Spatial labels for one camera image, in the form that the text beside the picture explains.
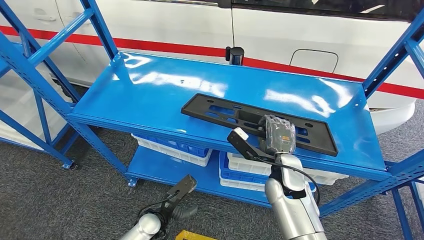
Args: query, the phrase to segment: car door handle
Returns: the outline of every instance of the car door handle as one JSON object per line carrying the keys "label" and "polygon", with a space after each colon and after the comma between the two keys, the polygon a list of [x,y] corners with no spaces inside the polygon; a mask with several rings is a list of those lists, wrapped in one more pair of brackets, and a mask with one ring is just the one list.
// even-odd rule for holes
{"label": "car door handle", "polygon": [[47,22],[56,21],[56,17],[54,17],[54,16],[42,15],[42,14],[33,14],[32,16],[35,19],[38,19],[38,20],[41,20],[41,21],[47,21]]}

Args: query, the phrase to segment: car bumper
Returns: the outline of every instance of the car bumper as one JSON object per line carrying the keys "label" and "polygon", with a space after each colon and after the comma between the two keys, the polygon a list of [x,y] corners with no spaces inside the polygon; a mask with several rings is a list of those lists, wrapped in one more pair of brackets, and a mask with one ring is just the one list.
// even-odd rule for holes
{"label": "car bumper", "polygon": [[398,108],[371,109],[371,118],[375,132],[382,134],[399,127],[408,121],[415,111],[415,101]]}

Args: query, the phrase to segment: black cable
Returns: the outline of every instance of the black cable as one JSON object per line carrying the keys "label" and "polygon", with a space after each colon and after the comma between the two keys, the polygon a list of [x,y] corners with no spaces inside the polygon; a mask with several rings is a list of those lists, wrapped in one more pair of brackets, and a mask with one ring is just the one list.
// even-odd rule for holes
{"label": "black cable", "polygon": [[151,207],[151,206],[153,206],[153,205],[161,204],[161,203],[163,203],[163,202],[166,202],[166,201],[168,201],[168,200],[172,199],[173,197],[175,197],[175,196],[178,194],[178,192],[179,192],[179,191],[176,191],[176,192],[174,192],[173,194],[171,194],[169,197],[167,197],[167,198],[165,198],[165,199],[163,199],[163,200],[160,200],[160,201],[157,201],[157,202],[151,203],[151,204],[149,204],[149,205],[147,205],[147,206],[143,207],[142,209],[140,209],[140,211],[138,212],[138,215],[137,215],[137,216],[140,218],[140,217],[141,217],[140,215],[142,214],[143,210],[145,210],[146,208]]}
{"label": "black cable", "polygon": [[315,201],[316,205],[318,206],[320,204],[320,200],[321,200],[320,187],[318,186],[318,183],[311,176],[309,176],[306,172],[299,170],[299,169],[292,167],[292,166],[288,166],[288,165],[284,165],[284,164],[281,164],[281,163],[276,163],[276,162],[264,160],[264,159],[261,159],[260,157],[255,157],[255,158],[260,160],[261,162],[266,163],[266,164],[271,164],[271,165],[278,166],[278,167],[281,167],[281,168],[290,169],[290,170],[296,171],[298,173],[301,173],[302,175],[307,177],[313,183],[313,185],[316,188],[316,201]]}

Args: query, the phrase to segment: car window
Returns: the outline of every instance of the car window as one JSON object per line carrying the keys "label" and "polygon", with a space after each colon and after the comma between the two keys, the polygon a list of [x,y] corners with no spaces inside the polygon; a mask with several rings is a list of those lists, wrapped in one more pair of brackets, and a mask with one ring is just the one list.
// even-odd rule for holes
{"label": "car window", "polygon": [[232,3],[282,12],[410,22],[424,0],[232,0]]}

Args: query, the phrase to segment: shelf foot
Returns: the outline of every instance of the shelf foot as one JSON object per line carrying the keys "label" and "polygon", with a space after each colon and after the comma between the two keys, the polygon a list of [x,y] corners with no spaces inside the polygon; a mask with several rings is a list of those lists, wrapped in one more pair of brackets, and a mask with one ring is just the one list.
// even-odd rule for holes
{"label": "shelf foot", "polygon": [[71,165],[69,164],[63,164],[62,168],[64,169],[70,169],[70,170],[79,170],[80,169],[80,165],[77,164],[76,162],[73,162]]}
{"label": "shelf foot", "polygon": [[130,178],[127,178],[128,179],[128,187],[135,187],[136,185],[137,185],[137,178],[135,178],[135,177],[130,177]]}

